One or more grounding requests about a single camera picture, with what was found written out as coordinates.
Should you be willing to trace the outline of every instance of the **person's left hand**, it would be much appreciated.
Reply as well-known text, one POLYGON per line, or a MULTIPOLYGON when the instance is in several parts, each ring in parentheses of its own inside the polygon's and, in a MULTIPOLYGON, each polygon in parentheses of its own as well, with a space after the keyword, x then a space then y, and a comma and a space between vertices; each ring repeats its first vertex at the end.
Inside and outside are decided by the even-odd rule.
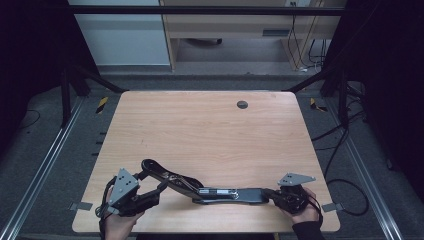
MULTIPOLYGON (((112 188, 109 189, 106 200, 109 201, 110 195, 112 194, 112 188)), ((121 217, 116 214, 112 214, 106 218, 105 223, 105 236, 106 240, 124 240, 130 235, 133 226, 137 223, 137 220, 143 216, 144 212, 141 212, 133 217, 121 217)))

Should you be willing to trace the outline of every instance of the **floor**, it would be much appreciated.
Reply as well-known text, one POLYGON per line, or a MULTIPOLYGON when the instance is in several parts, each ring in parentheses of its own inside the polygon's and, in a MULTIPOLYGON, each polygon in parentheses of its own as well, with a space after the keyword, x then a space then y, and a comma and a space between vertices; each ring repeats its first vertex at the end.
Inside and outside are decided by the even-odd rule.
MULTIPOLYGON (((293 71, 278 40, 223 39, 184 40, 174 71, 147 70, 142 73, 104 73, 116 85, 130 90, 268 90, 281 91, 320 71, 317 58, 305 62, 308 71, 293 71)), ((320 55, 317 44, 311 56, 320 55)), ((72 230, 75 212, 72 203, 81 200, 96 157, 101 150, 114 110, 115 94, 89 81, 88 97, 71 100, 74 114, 71 127, 60 128, 60 89, 35 96, 16 133, 13 145, 0 162, 2 236, 17 239, 99 239, 97 234, 72 230), (96 110, 108 97, 101 114, 96 110)), ((337 96, 323 98, 317 82, 296 93, 311 139, 336 127, 337 96), (311 107, 311 99, 316 107, 311 107)), ((351 83, 361 90, 361 86, 351 83)), ((401 172, 386 166, 385 154, 362 113, 361 102, 349 98, 349 115, 356 116, 347 138, 342 129, 313 141, 323 171, 330 165, 335 146, 342 142, 328 168, 327 180, 342 227, 325 233, 327 239, 424 239, 424 206, 401 172), (353 216, 366 209, 361 216, 353 216)), ((281 239, 295 239, 283 233, 281 239)))

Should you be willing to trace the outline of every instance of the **wall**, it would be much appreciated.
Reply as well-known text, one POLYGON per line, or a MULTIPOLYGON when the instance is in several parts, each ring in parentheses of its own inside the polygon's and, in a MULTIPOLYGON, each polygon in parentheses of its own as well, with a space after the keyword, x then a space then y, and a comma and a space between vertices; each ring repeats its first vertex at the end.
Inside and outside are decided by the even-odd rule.
MULTIPOLYGON (((159 5, 157 0, 68 1, 70 5, 159 5)), ((98 66, 170 65, 160 15, 77 14, 76 19, 98 66)))

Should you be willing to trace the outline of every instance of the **hand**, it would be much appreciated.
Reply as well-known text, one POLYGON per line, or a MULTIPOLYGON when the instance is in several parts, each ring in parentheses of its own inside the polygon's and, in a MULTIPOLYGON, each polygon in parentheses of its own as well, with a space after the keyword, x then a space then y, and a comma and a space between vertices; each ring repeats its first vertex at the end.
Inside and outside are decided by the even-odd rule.
MULTIPOLYGON (((316 195, 315 193, 313 193, 309 188, 303 188, 305 189, 306 193, 308 193, 309 196, 309 200, 311 202, 315 202, 315 200, 313 198, 316 199, 316 195)), ((303 210, 303 212, 298 213, 298 214, 290 214, 287 211, 284 211, 282 209, 280 209, 285 215, 287 215, 288 217, 291 218, 293 224, 296 223, 301 223, 301 222, 310 222, 310 221, 318 221, 319 220, 319 214, 317 212, 317 210, 311 205, 308 204, 305 208, 305 210, 303 210)))
MULTIPOLYGON (((112 188, 109 189, 107 194, 107 201, 109 201, 111 194, 112 188)), ((137 220, 143 216, 143 214, 144 212, 141 212, 133 217, 120 217, 119 215, 112 214, 107 217, 105 223, 106 240, 125 240, 128 235, 130 235, 133 226, 137 223, 137 220)))

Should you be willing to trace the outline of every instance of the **wooden table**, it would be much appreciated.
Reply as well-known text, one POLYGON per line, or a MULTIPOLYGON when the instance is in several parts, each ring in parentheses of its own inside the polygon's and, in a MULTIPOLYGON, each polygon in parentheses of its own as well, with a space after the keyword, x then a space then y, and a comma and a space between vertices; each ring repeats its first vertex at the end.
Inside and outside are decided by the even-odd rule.
MULTIPOLYGON (((79 210, 73 229, 98 232, 94 208, 106 183, 123 167, 141 171, 143 159, 193 177, 209 187, 272 188, 287 172, 316 177, 304 184, 321 204, 331 202, 300 112, 289 92, 130 91, 122 94, 84 193, 90 211, 79 210), (237 102, 246 101, 240 109, 237 102)), ((147 177, 139 194, 159 182, 147 177)), ((146 211, 134 232, 289 232, 290 219, 273 204, 197 205, 168 188, 146 211)), ((324 213, 322 231, 340 227, 335 212, 324 213)))

